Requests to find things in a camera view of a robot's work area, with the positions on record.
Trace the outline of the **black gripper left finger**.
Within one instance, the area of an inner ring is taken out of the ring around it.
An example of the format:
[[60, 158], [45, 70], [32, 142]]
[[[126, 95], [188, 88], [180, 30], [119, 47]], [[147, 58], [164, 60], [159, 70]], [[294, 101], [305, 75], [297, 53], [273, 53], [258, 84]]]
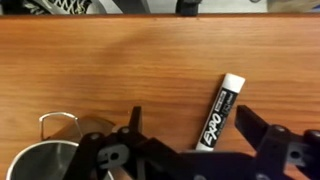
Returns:
[[133, 131], [142, 131], [142, 107], [134, 106], [129, 120], [129, 128]]

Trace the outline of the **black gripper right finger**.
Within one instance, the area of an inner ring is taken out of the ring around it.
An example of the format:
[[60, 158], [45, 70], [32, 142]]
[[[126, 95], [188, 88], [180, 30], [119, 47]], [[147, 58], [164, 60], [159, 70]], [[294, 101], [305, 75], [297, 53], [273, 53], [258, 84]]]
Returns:
[[235, 126], [252, 148], [257, 149], [269, 124], [246, 105], [238, 105]]

